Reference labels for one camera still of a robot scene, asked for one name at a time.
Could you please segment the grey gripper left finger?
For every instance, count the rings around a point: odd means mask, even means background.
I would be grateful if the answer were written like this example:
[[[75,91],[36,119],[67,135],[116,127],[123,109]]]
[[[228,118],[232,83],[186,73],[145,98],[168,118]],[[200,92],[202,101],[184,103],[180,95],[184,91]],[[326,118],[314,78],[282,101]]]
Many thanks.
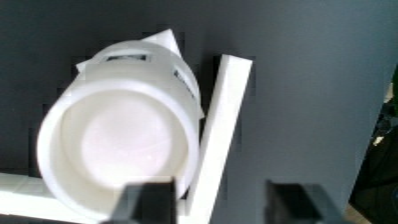
[[[113,215],[104,224],[178,224],[173,177],[125,187]]]

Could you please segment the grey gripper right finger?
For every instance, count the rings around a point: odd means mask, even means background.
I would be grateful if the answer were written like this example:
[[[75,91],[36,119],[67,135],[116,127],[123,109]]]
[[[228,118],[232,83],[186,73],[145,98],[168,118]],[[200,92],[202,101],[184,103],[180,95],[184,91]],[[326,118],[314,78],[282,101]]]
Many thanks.
[[[319,184],[266,182],[266,224],[347,224]]]

